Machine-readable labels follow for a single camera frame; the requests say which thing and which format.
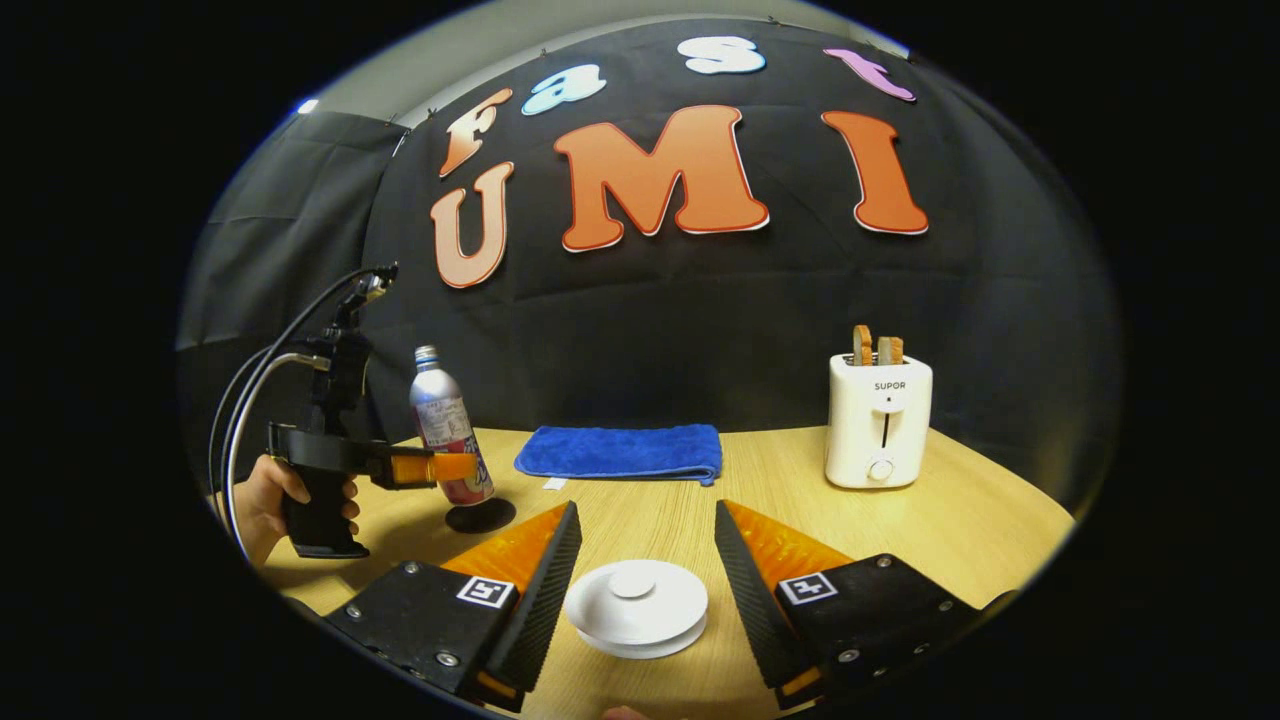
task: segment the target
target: white cable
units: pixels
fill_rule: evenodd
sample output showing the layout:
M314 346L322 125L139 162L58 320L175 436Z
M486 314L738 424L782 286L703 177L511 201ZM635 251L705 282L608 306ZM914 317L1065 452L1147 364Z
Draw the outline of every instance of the white cable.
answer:
M244 541L239 534L239 523L236 520L236 452L239 448L241 433L244 430L244 421L248 420L250 409L253 407L253 400L257 397L257 391L262 389L262 386L266 384L266 378L270 377L276 368L284 365L285 363L302 363L303 365L310 365L316 369L328 369L326 360L317 355L303 355L301 352L288 352L285 355L280 355L275 360L271 360L271 364L262 372L257 383L253 384L253 389L250 391L248 398L244 401L244 406L241 410L239 416L236 418L236 430L232 433L230 457L227 462L227 479L223 483L223 492L227 493L227 502L230 505L230 518L228 518L228 520L230 523L232 537L236 538L236 544L241 548L241 552L244 553L246 560L251 560L248 556L248 548L244 547Z

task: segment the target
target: bottle cap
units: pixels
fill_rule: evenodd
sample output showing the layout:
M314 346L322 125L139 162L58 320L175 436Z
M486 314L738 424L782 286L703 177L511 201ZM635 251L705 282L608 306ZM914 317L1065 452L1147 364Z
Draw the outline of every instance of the bottle cap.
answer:
M579 579L564 596L564 614L596 650L662 657L689 647L707 628L707 588L678 565L625 560Z

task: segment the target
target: white toaster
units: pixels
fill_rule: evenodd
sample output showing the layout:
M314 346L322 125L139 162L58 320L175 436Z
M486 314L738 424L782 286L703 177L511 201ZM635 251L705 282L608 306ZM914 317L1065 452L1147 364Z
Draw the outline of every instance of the white toaster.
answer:
M846 488L915 482L933 406L933 370L911 357L901 365L854 365L831 357L827 479Z

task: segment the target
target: blue microfiber cloth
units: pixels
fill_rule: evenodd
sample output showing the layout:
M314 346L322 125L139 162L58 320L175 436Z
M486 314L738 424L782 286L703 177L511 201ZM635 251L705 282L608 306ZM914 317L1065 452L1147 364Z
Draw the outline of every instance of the blue microfiber cloth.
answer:
M526 475L654 478L710 487L722 465L719 433L710 425L653 430L541 427L516 456Z

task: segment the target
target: bottle label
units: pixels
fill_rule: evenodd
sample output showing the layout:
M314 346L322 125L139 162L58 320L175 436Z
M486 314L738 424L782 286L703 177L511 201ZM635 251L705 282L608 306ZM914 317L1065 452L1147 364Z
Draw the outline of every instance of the bottle label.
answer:
M440 489L454 505L476 505L493 495L493 478L480 455L471 418L461 397L443 397L417 406L422 446L436 452L474 452L476 474L463 480L440 483Z

